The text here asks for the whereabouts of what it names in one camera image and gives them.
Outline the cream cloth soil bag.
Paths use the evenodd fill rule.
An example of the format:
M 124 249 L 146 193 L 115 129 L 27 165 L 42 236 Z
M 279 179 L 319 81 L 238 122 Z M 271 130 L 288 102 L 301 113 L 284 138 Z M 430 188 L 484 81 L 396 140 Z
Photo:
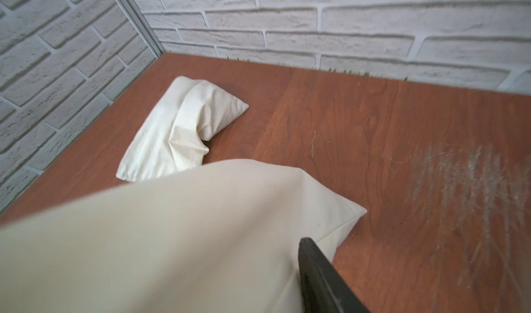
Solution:
M 332 260 L 365 213 L 256 160 L 123 185 L 1 228 L 1 311 L 301 312 L 301 239 Z
M 248 108 L 207 80 L 177 77 L 128 146 L 117 179 L 145 182 L 201 166 L 206 142 Z

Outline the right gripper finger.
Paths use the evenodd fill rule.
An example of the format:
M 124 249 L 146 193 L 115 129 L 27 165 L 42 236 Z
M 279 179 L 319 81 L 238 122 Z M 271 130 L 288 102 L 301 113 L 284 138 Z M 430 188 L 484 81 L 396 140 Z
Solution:
M 311 238 L 298 249 L 301 295 L 305 312 L 368 312 Z

